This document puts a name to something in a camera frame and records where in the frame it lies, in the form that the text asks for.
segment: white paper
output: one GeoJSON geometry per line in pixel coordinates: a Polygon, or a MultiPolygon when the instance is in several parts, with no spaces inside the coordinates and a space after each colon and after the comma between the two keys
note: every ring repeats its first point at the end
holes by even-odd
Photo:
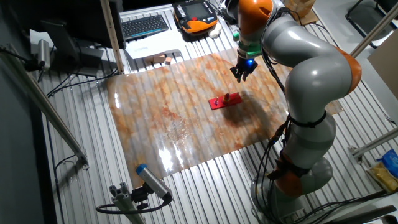
{"type": "Polygon", "coordinates": [[[127,44],[126,51],[132,59],[151,55],[179,52],[185,41],[177,30],[168,30],[127,44]]]}

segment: small wooden block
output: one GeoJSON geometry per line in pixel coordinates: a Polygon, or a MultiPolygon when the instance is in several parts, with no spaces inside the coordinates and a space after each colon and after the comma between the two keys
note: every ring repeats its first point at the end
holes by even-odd
{"type": "Polygon", "coordinates": [[[144,61],[147,62],[147,63],[154,62],[154,56],[151,55],[151,56],[148,56],[148,57],[144,57],[144,61]]]}
{"type": "Polygon", "coordinates": [[[164,55],[154,56],[154,63],[164,63],[166,57],[164,55]]]}
{"type": "Polygon", "coordinates": [[[166,65],[171,65],[172,64],[172,58],[167,57],[166,58],[166,65]]]}

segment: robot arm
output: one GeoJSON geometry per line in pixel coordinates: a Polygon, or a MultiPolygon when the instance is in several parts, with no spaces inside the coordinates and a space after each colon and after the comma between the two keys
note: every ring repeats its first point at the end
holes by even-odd
{"type": "MultiPolygon", "coordinates": [[[[281,200],[294,200],[316,191],[331,179],[331,165],[323,156],[333,144],[336,128],[325,106],[356,88],[361,67],[347,53],[308,33],[290,14],[279,14],[277,19],[267,22],[278,11],[272,0],[240,0],[237,5],[239,58],[231,71],[238,81],[253,72],[255,68],[249,67],[248,61],[262,50],[276,62],[293,68],[284,91],[292,121],[289,141],[275,168],[285,170],[273,179],[273,194],[281,200]]],[[[265,186],[260,191],[252,190],[252,194],[268,192],[269,185],[265,186]]]]}

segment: marble-patterned mat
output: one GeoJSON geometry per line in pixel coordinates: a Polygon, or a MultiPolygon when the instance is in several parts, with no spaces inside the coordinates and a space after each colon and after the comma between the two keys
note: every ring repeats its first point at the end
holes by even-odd
{"type": "MultiPolygon", "coordinates": [[[[262,59],[246,82],[230,72],[236,49],[107,82],[109,106],[134,187],[138,164],[165,177],[265,140],[285,121],[285,97],[262,59]],[[208,100],[239,92],[243,102],[211,110],[208,100]]],[[[282,83],[291,68],[274,65],[282,83]]],[[[326,110],[342,111],[337,101],[326,110]]]]}

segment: keyboard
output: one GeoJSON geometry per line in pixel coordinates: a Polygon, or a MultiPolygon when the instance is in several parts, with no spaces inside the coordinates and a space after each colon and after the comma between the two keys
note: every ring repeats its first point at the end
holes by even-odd
{"type": "Polygon", "coordinates": [[[125,40],[136,39],[169,29],[161,15],[122,22],[122,27],[125,40]]]}

